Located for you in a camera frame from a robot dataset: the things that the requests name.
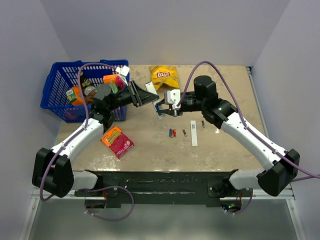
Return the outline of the white remote control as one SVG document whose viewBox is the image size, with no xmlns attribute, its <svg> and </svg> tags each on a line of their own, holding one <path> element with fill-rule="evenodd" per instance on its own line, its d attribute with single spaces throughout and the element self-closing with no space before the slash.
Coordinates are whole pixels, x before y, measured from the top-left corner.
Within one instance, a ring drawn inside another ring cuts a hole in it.
<svg viewBox="0 0 320 240">
<path fill-rule="evenodd" d="M 156 95 L 156 96 L 157 96 L 157 99 L 154 100 L 154 101 L 152 102 L 152 104 L 153 104 L 154 108 L 155 108 L 156 110 L 158 110 L 158 109 L 159 109 L 159 106 L 157 105 L 157 103 L 159 103 L 161 100 L 160 100 L 159 95 L 157 94 L 157 91 L 156 91 L 156 88 L 155 88 L 153 82 L 152 82 L 152 81 L 147 82 L 147 83 L 145 84 L 145 88 L 146 88 L 146 90 L 147 90 L 148 92 L 150 92 L 150 93 L 152 93 L 153 95 Z"/>
</svg>

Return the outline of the white remote battery cover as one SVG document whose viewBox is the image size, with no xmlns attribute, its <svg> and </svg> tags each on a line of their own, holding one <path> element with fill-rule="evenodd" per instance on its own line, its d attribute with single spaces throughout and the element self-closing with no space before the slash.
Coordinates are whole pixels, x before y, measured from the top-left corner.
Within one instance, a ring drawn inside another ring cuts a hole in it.
<svg viewBox="0 0 320 240">
<path fill-rule="evenodd" d="M 198 138 L 197 138 L 197 126 L 196 126 L 195 120 L 190 121 L 190 132 L 191 132 L 191 145 L 192 147 L 197 147 Z"/>
</svg>

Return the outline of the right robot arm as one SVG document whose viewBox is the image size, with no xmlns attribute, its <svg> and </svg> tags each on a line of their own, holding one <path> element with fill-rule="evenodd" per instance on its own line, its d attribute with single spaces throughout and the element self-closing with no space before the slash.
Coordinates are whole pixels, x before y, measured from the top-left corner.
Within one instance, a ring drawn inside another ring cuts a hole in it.
<svg viewBox="0 0 320 240">
<path fill-rule="evenodd" d="M 232 172 L 222 185 L 227 196 L 233 197 L 245 188 L 260 188 L 270 196 L 278 196 L 297 176 L 300 154 L 272 142 L 241 117 L 234 105 L 219 97 L 211 77 L 198 76 L 193 86 L 194 90 L 186 93 L 178 89 L 165 92 L 164 99 L 156 104 L 157 112 L 173 117 L 201 112 L 208 123 L 229 134 L 258 160 L 261 168 Z"/>
</svg>

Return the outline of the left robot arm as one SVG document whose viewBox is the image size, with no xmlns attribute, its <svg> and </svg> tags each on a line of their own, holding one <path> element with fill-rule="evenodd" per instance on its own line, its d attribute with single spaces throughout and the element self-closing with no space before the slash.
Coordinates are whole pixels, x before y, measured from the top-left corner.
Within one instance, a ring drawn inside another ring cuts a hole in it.
<svg viewBox="0 0 320 240">
<path fill-rule="evenodd" d="M 39 188 L 39 197 L 46 201 L 44 192 L 59 198 L 71 190 L 84 190 L 92 196 L 99 196 L 104 184 L 90 171 L 74 171 L 72 164 L 91 144 L 100 139 L 115 121 L 114 110 L 133 104 L 135 107 L 159 99 L 157 94 L 140 88 L 131 81 L 123 90 L 113 93 L 108 84 L 101 84 L 91 91 L 93 104 L 83 124 L 56 146 L 41 148 L 35 156 L 32 184 Z"/>
</svg>

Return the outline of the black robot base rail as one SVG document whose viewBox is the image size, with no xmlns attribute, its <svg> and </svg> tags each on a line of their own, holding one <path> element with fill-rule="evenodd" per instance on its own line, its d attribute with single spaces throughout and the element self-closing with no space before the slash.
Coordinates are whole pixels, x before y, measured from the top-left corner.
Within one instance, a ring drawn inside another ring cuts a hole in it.
<svg viewBox="0 0 320 240">
<path fill-rule="evenodd" d="M 122 204 L 205 205 L 220 207 L 236 197 L 249 197 L 248 188 L 236 190 L 228 182 L 231 172 L 214 171 L 98 171 L 93 192 L 75 191 L 76 197 L 106 197 L 107 208 Z"/>
</svg>

